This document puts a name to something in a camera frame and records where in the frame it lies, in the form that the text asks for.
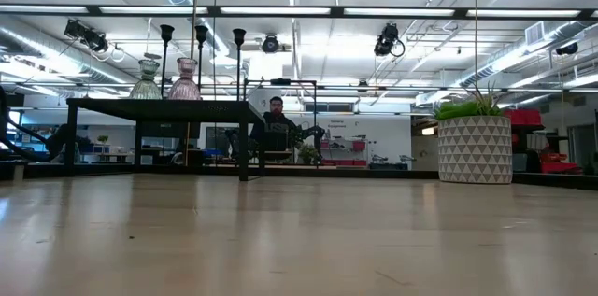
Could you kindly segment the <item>green ribbed glass candle holder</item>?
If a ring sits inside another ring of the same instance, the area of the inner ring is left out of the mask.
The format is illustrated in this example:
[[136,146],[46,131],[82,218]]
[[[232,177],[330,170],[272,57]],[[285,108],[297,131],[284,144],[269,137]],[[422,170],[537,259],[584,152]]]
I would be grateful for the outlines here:
[[160,64],[153,60],[140,60],[138,62],[141,72],[141,79],[132,88],[129,98],[141,100],[160,100],[161,91],[155,83],[154,78]]

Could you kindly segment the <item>silver air duct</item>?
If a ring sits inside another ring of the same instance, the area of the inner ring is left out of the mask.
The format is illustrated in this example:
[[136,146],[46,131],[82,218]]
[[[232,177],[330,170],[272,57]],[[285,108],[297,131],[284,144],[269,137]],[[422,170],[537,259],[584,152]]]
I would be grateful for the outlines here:
[[578,39],[598,21],[539,21],[524,31],[520,40],[496,51],[481,63],[465,70],[452,86],[468,87],[481,79],[491,77],[533,55],[562,47]]
[[47,35],[12,16],[0,15],[0,37],[7,37],[20,44],[26,54],[33,54],[58,67],[62,72],[74,72],[76,68],[90,68],[110,81],[133,83],[137,78],[108,63],[100,62],[88,51],[68,46],[66,43]]

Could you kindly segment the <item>black overhead frame beam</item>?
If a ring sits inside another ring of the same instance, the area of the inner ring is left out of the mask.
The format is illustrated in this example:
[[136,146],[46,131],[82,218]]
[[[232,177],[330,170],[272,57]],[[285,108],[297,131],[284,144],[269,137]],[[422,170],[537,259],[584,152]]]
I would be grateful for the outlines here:
[[597,8],[102,6],[0,4],[0,14],[160,18],[331,18],[449,21],[598,21]]

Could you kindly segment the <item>person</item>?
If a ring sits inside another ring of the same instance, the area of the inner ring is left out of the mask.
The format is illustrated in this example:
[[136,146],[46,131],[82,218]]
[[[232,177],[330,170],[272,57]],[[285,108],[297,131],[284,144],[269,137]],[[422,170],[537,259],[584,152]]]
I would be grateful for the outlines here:
[[252,141],[263,146],[266,161],[284,161],[292,155],[296,125],[283,114],[283,105],[281,97],[272,97],[269,111],[263,114],[264,124],[254,125],[249,135]]

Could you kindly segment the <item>black perforated metal shelf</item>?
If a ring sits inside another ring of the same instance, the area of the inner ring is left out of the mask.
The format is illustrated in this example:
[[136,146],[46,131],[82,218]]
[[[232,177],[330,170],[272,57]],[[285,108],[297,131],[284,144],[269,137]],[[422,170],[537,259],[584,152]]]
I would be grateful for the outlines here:
[[236,123],[239,128],[238,178],[249,180],[249,125],[264,124],[261,114],[247,101],[140,100],[69,98],[64,165],[75,165],[74,145],[80,108],[111,117],[144,123]]

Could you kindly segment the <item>black aluminium table frame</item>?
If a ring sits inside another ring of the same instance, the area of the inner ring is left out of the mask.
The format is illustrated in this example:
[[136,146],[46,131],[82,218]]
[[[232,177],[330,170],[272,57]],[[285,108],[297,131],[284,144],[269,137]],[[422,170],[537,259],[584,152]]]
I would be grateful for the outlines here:
[[[140,165],[138,167],[126,163],[111,164],[77,164],[69,169],[59,163],[25,164],[19,162],[0,162],[0,181],[13,179],[15,164],[24,165],[25,179],[64,177],[64,176],[100,176],[116,174],[160,174],[160,175],[205,175],[205,176],[237,176],[234,167],[183,167],[167,165]],[[368,178],[368,179],[420,179],[436,180],[434,171],[404,170],[364,170],[364,169],[316,169],[312,168],[257,168],[249,169],[249,176],[290,176],[290,177],[332,177],[332,178]],[[516,173],[512,177],[514,184],[535,185],[563,189],[591,190],[598,192],[598,176],[544,175]]]

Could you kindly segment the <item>red storage bin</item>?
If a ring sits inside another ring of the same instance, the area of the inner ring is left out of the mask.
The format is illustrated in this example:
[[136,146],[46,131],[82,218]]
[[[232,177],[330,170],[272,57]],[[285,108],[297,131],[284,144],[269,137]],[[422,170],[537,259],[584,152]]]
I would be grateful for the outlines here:
[[508,109],[504,115],[510,119],[512,126],[542,127],[542,117],[537,109]]
[[540,154],[541,171],[543,174],[582,175],[583,169],[574,162],[567,161],[567,156],[555,152]]

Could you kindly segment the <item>white triangle-patterned plant pot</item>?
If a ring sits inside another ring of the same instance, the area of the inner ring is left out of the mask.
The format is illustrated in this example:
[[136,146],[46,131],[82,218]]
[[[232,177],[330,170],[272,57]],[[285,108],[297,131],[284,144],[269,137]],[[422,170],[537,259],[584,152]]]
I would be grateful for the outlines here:
[[438,174],[444,182],[510,184],[513,176],[510,118],[469,116],[439,121]]

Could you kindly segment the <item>pink ribbed glass candle holder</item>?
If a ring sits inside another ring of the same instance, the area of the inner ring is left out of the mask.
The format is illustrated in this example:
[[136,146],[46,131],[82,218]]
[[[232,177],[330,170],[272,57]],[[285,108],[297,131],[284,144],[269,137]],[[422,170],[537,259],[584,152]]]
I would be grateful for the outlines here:
[[201,93],[193,81],[198,62],[191,58],[178,58],[179,79],[173,84],[167,98],[169,100],[200,100]]

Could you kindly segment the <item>green artificial succulent plant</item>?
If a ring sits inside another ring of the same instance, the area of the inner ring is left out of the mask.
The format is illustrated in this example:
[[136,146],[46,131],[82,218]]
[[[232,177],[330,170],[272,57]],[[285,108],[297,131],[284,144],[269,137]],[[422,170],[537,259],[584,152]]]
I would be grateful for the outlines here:
[[472,97],[461,103],[444,103],[434,110],[434,118],[438,121],[460,117],[473,116],[502,116],[502,109],[498,106],[500,96],[496,96],[491,87],[482,91],[478,86],[468,91]]

